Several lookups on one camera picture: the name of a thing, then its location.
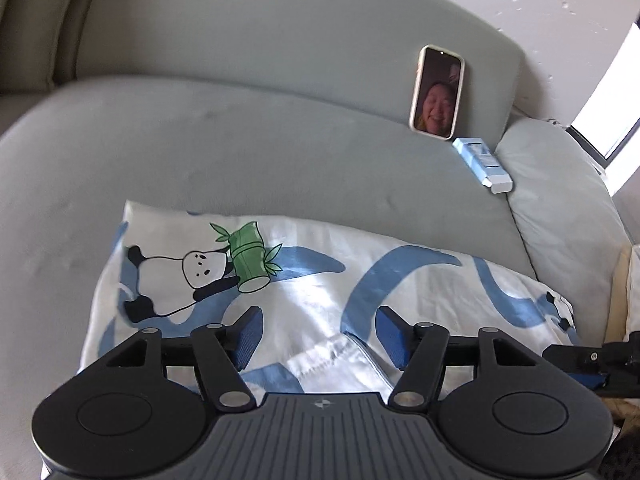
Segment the smartphone in beige case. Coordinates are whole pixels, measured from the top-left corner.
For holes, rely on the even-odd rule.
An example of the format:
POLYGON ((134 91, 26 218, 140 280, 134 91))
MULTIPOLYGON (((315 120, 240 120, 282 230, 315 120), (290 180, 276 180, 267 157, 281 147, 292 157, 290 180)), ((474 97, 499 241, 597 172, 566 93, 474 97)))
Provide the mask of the smartphone in beige case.
POLYGON ((427 44, 416 64, 409 128, 440 140, 454 137, 461 103, 465 60, 445 48, 427 44))

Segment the panda print blue white cloth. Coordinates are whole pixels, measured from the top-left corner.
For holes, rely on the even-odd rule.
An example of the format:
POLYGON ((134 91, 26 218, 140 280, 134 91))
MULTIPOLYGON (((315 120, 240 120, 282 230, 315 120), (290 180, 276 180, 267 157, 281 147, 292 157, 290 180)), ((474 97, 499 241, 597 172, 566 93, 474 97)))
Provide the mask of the panda print blue white cloth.
POLYGON ((96 285, 81 361, 144 328, 185 337, 254 306, 264 328, 243 376, 256 396, 388 396, 399 374, 374 332, 383 306, 454 336, 495 327, 535 352, 578 341, 561 295, 482 258, 320 221, 129 202, 96 285))

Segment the light blue tissue pack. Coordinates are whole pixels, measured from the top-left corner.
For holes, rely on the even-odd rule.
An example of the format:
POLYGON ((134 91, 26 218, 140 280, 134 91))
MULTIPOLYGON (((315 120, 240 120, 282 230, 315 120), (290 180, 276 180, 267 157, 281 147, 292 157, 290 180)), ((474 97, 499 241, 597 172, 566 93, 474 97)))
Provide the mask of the light blue tissue pack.
POLYGON ((480 138, 457 138, 454 149, 470 168, 478 182, 492 194, 510 193, 513 180, 480 138))

